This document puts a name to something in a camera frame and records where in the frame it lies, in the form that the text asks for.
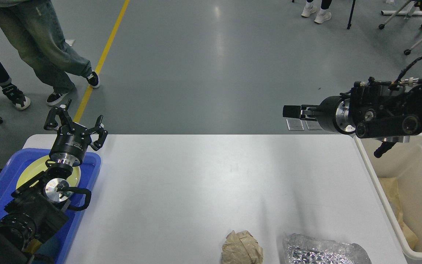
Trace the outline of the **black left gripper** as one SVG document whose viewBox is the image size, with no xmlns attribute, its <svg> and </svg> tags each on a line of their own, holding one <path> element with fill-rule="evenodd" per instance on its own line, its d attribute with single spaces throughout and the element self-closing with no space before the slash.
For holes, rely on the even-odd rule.
<svg viewBox="0 0 422 264">
<path fill-rule="evenodd" d="M 108 131 L 102 124 L 103 115 L 99 115 L 92 128 L 87 129 L 80 124 L 73 125 L 73 120 L 68 113 L 71 102 L 72 99 L 68 99 L 66 104 L 53 106 L 49 110 L 43 129 L 57 131 L 57 137 L 49 152 L 50 160 L 58 163 L 60 160 L 67 160 L 68 165 L 77 167 L 83 163 L 89 146 L 94 151 L 104 146 Z M 95 141 L 92 140 L 94 134 L 98 135 Z"/>
</svg>

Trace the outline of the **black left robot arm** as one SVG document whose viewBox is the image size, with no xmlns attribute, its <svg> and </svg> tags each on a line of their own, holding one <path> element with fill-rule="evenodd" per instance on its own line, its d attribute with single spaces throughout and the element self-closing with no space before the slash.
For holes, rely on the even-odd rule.
<svg viewBox="0 0 422 264">
<path fill-rule="evenodd" d="M 44 244 L 64 227 L 66 211 L 82 212 L 89 207 L 92 191 L 71 186 L 68 178 L 82 165 L 87 149 L 101 149 L 108 136 L 99 115 L 94 127 L 74 122 L 68 113 L 71 100 L 50 109 L 44 129 L 57 133 L 45 161 L 46 169 L 11 193 L 0 219 L 0 264 L 53 263 L 52 257 L 29 251 L 30 244 Z"/>
</svg>

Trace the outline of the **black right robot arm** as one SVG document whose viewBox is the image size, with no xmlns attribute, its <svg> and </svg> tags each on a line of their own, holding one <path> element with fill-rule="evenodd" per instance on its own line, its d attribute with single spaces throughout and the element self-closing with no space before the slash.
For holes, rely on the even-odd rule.
<svg viewBox="0 0 422 264">
<path fill-rule="evenodd" d="M 381 145 L 374 156 L 380 158 L 396 143 L 406 143 L 409 137 L 422 133 L 422 78 L 404 79 L 420 60 L 422 56 L 401 70 L 393 81 L 369 77 L 318 105 L 285 105 L 282 115 L 317 122 L 325 131 L 378 140 Z"/>
</svg>

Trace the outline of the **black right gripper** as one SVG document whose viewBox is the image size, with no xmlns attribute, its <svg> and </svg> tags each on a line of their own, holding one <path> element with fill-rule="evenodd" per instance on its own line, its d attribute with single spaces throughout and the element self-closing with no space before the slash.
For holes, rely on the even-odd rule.
<svg viewBox="0 0 422 264">
<path fill-rule="evenodd" d="M 349 119 L 349 110 L 350 99 L 330 96 L 324 99 L 320 105 L 284 105 L 283 117 L 317 121 L 325 131 L 353 134 L 356 127 Z"/>
</svg>

